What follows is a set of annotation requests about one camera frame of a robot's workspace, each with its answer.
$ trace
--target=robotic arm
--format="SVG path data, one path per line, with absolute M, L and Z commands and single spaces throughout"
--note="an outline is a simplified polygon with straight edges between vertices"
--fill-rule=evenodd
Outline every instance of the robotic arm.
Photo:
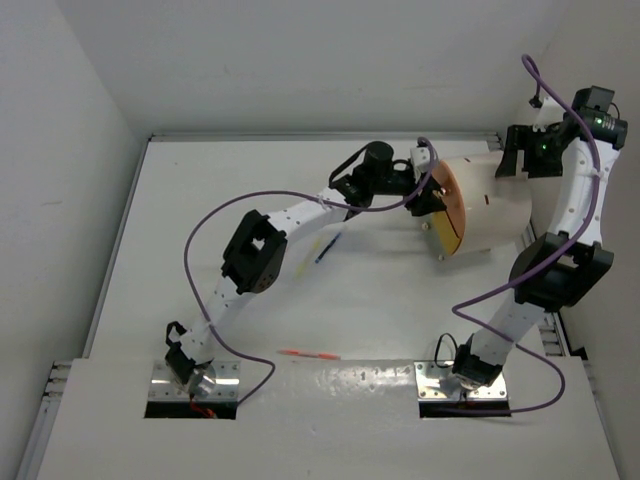
M 613 263 L 613 253 L 602 249 L 600 219 L 609 174 L 624 146 L 627 122 L 606 112 L 614 92 L 591 87 L 576 93 L 572 108 L 589 126 L 600 157 L 599 189 L 593 220 L 577 242 L 539 274 L 509 290 L 508 297 L 489 322 L 499 332 L 518 342 L 546 312 L 575 305 Z M 496 177 L 515 175 L 517 151 L 524 150 L 524 168 L 532 177 L 562 175 L 558 204 L 549 231 L 516 259 L 509 280 L 530 271 L 573 237 L 587 217 L 596 174 L 586 139 L 573 118 L 565 114 L 561 123 L 543 127 L 509 127 L 505 153 Z M 502 371 L 514 346 L 482 329 L 456 352 L 452 372 L 468 389 L 488 386 Z
M 329 186 L 318 194 L 318 201 L 304 201 L 293 207 L 262 215 L 248 212 L 224 251 L 221 276 L 206 303 L 214 327 L 233 321 L 240 310 L 278 278 L 288 245 L 322 229 L 347 221 L 357 212 L 335 206 L 367 208 L 374 195 L 413 193 L 426 180 L 425 187 L 406 204 L 413 216 L 422 216 L 446 207 L 437 196 L 440 186 L 425 179 L 421 165 L 427 158 L 426 145 L 411 151 L 411 160 L 393 160 L 393 149 L 384 142 L 371 142 L 352 155 L 329 177 Z M 340 175 L 364 152 L 362 164 L 350 174 Z M 187 330 L 178 322 L 167 326 L 165 356 L 174 376 L 184 385 L 196 369 L 213 360 L 215 338 L 209 322 L 199 315 Z
M 518 256 L 510 280 L 542 263 L 546 267 L 509 290 L 490 321 L 491 327 L 511 340 L 482 329 L 456 352 L 451 372 L 465 389 L 491 385 L 515 342 L 546 312 L 557 312 L 563 306 L 578 302 L 611 267 L 613 254 L 602 249 L 599 222 L 608 177 L 627 132 L 627 122 L 606 113 L 613 94 L 599 87 L 580 90 L 572 105 L 596 140 L 601 159 L 599 173 L 589 145 L 570 115 L 565 114 L 561 122 L 542 127 L 513 125 L 509 128 L 496 177 L 515 175 L 517 153 L 523 150 L 523 170 L 529 178 L 562 176 L 561 193 L 549 231 Z M 544 109 L 545 105 L 539 118 L 546 115 L 543 115 Z M 288 244 L 326 225 L 353 218 L 356 210 L 371 205 L 375 195 L 406 197 L 421 187 L 419 195 L 406 204 L 413 216 L 446 210 L 439 196 L 440 185 L 432 178 L 426 179 L 422 172 L 428 163 L 425 147 L 419 143 L 412 149 L 410 161 L 394 161 L 391 146 L 384 142 L 369 143 L 331 174 L 329 186 L 318 194 L 317 201 L 304 201 L 267 215 L 256 210 L 248 212 L 224 251 L 221 277 L 206 303 L 213 326 L 231 322 L 242 307 L 276 281 Z M 351 173 L 339 177 L 363 152 L 363 162 Z M 599 191 L 593 221 L 564 253 L 563 261 L 558 259 L 547 265 L 549 256 L 563 248 L 581 229 L 590 208 L 595 174 L 599 176 Z M 346 208 L 335 204 L 346 205 Z M 169 351 L 165 360 L 183 385 L 189 383 L 199 368 L 213 360 L 215 339 L 210 327 L 203 316 L 199 316 L 189 330 L 178 322 L 167 326 Z

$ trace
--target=white enclosure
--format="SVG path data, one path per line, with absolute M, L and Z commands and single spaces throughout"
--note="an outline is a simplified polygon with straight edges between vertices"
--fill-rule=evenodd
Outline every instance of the white enclosure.
M 298 265 L 315 239 L 287 249 L 278 282 L 223 330 L 235 348 L 278 365 L 273 382 L 239 407 L 237 420 L 143 418 L 153 362 L 166 350 L 166 324 L 186 323 L 197 311 L 179 254 L 193 224 L 247 191 L 283 182 L 317 191 L 333 159 L 348 157 L 365 141 L 149 145 L 91 355 L 71 369 L 39 480 L 458 479 L 470 468 L 478 480 L 533 480 L 538 463 L 553 480 L 615 478 L 577 358 L 556 360 L 567 394 L 549 409 L 512 419 L 419 417 L 413 359 L 431 358 L 443 332 L 463 341 L 476 330 L 451 306 L 504 281 L 517 245 L 440 262 L 435 232 L 423 232 L 405 209 L 350 220 L 322 262 L 302 275 Z M 389 142 L 397 155 L 415 145 Z M 440 140 L 435 147 L 443 157 L 488 149 L 486 141 Z M 379 198 L 376 204 L 388 202 Z M 242 214 L 295 203 L 262 197 L 214 216 L 190 256 L 203 295 L 214 288 L 221 252 Z M 499 303 L 493 298 L 470 311 L 487 319 Z M 534 328 L 523 344 L 543 352 L 540 340 Z M 291 360 L 276 353 L 288 348 L 336 353 L 342 360 Z M 509 360 L 505 376 L 514 408 L 553 397 L 559 385 L 553 370 L 520 352 Z M 265 372 L 263 365 L 242 361 L 239 395 Z
M 146 138 L 503 133 L 529 113 L 525 52 L 567 100 L 592 84 L 616 90 L 629 121 L 602 219 L 614 266 L 563 316 L 571 346 L 589 356 L 618 471 L 634 478 L 638 24 L 634 0 L 0 0 L 0 479 L 18 471 L 51 363 L 81 355 Z M 538 233 L 558 184 L 531 182 Z M 193 313 L 183 300 L 175 313 Z M 138 342 L 150 331 L 132 334 Z M 161 353 L 154 342 L 143 348 Z M 109 360 L 108 348 L 95 354 Z M 574 360 L 567 368 L 578 375 Z M 77 371 L 87 374 L 92 361 Z M 580 405 L 591 418 L 590 406 Z

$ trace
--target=white platform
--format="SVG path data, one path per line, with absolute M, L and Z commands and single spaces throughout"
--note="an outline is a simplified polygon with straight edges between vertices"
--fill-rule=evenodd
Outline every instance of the white platform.
M 166 349 L 164 327 L 188 323 L 197 311 L 181 263 L 193 225 L 249 191 L 315 193 L 363 142 L 149 145 L 91 356 L 74 363 L 39 478 L 495 480 L 539 478 L 543 468 L 546 478 L 615 478 L 576 359 L 558 360 L 568 391 L 548 410 L 511 420 L 418 418 L 411 361 L 432 356 L 445 331 L 460 341 L 475 331 L 450 307 L 503 282 L 517 246 L 439 262 L 435 242 L 405 210 L 349 222 L 325 259 L 301 277 L 296 268 L 314 239 L 290 249 L 278 283 L 224 332 L 234 347 L 280 367 L 238 420 L 142 418 L 151 364 Z M 390 143 L 400 157 L 414 144 Z M 488 150 L 484 141 L 436 147 L 443 157 Z M 295 202 L 247 201 L 202 229 L 191 258 L 205 297 L 243 213 Z M 488 318 L 498 303 L 485 302 L 475 313 Z M 543 351 L 537 331 L 524 343 Z M 292 361 L 275 353 L 283 348 L 335 353 L 353 363 Z M 358 380 L 376 368 L 386 374 Z M 241 390 L 264 372 L 242 362 Z M 558 386 L 548 367 L 520 353 L 511 355 L 505 375 L 514 407 L 548 399 Z

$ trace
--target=white cylinder object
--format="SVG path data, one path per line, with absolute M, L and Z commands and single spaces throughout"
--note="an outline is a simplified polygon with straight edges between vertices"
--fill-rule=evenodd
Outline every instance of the white cylinder object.
M 432 216 L 448 255 L 512 242 L 531 217 L 524 177 L 495 178 L 502 152 L 442 160 L 433 177 L 443 188 L 446 212 Z

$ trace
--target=metal mounting plate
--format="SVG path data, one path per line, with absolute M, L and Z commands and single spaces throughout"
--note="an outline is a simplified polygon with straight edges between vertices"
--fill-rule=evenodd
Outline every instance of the metal mounting plate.
M 234 419 L 240 385 L 240 362 L 214 360 L 207 367 L 207 372 L 215 373 L 215 388 L 207 395 L 198 396 L 196 403 L 213 409 L 216 418 Z M 145 417 L 197 417 L 190 409 L 189 402 L 187 386 L 178 383 L 163 361 L 154 362 Z
M 509 396 L 502 374 L 490 387 L 465 390 L 451 375 L 451 360 L 415 362 L 416 386 L 421 417 L 464 417 L 468 410 L 508 410 Z

